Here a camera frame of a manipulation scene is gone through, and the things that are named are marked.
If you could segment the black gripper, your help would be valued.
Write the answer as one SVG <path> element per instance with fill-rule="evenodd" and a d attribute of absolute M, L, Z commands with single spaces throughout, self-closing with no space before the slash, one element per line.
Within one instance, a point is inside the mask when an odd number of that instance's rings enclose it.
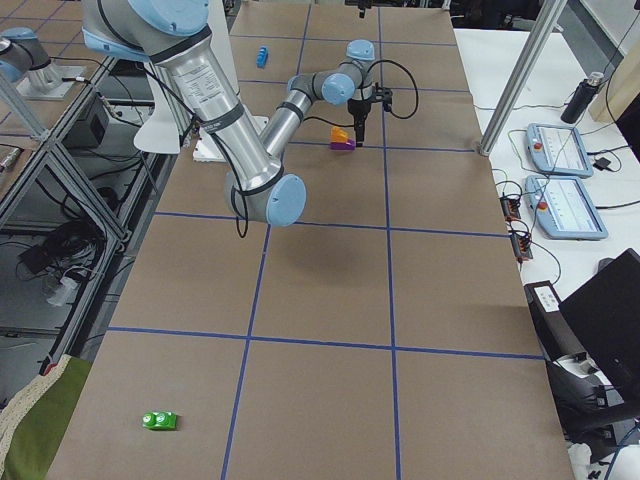
<path fill-rule="evenodd" d="M 366 15 L 366 1 L 357 1 L 358 15 L 363 19 Z M 393 92 L 390 88 L 380 86 L 378 83 L 357 89 L 354 96 L 348 100 L 348 112 L 354 117 L 354 132 L 356 147 L 364 145 L 366 132 L 366 117 L 371 111 L 371 106 L 381 103 L 386 112 L 392 111 Z"/>

